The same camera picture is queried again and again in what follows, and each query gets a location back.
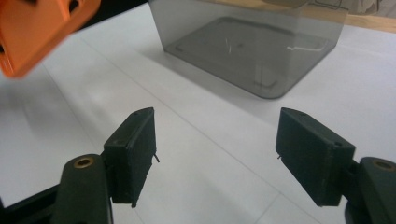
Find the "orange object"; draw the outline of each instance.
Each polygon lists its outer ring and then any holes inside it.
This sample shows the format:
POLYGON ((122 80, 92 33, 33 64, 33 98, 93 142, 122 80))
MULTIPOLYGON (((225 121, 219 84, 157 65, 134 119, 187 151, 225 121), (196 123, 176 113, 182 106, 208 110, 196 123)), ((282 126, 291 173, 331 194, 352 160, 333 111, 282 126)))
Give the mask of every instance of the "orange object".
POLYGON ((100 6, 100 0, 0 0, 0 66, 23 77, 100 6))

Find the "table surface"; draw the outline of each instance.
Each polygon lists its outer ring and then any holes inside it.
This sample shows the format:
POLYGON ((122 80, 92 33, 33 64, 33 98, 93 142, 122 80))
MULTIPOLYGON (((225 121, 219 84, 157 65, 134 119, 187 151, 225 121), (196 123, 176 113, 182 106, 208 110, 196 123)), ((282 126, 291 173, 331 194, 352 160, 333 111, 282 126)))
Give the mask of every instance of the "table surface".
POLYGON ((163 52, 143 5, 68 37, 25 79, 0 77, 5 206, 101 153, 132 112, 155 108, 158 156, 135 209, 115 223, 345 223, 318 208, 275 151, 282 106, 396 161, 396 35, 345 26, 337 47, 285 96, 265 100, 163 52))

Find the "transparent plastic container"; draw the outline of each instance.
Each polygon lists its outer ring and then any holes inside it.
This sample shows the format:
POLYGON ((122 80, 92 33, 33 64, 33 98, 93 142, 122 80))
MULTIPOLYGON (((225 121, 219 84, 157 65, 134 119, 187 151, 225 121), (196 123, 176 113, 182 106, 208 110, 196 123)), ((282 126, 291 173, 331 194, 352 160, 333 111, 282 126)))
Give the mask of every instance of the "transparent plastic container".
POLYGON ((150 0, 163 49, 262 98, 285 94, 336 45, 346 0, 150 0))

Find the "white table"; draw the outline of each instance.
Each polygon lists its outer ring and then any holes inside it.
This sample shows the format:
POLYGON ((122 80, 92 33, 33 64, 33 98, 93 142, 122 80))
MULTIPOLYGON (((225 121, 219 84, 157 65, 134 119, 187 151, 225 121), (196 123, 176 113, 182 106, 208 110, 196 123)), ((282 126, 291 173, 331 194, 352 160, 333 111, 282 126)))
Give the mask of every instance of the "white table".
POLYGON ((285 96, 264 100, 163 52, 143 5, 68 37, 27 78, 0 78, 5 206, 59 183, 64 164, 141 108, 156 111, 158 156, 136 209, 115 223, 345 223, 318 208, 275 151, 282 106, 302 110, 365 156, 396 161, 396 35, 346 26, 285 96))

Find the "plastic bin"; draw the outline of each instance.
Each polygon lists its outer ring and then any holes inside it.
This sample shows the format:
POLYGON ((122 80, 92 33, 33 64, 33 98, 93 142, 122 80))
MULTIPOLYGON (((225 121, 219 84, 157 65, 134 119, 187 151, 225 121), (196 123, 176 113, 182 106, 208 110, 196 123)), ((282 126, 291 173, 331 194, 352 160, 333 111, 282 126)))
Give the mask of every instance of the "plastic bin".
POLYGON ((336 45, 351 1, 150 0, 163 49, 262 98, 285 94, 336 45))

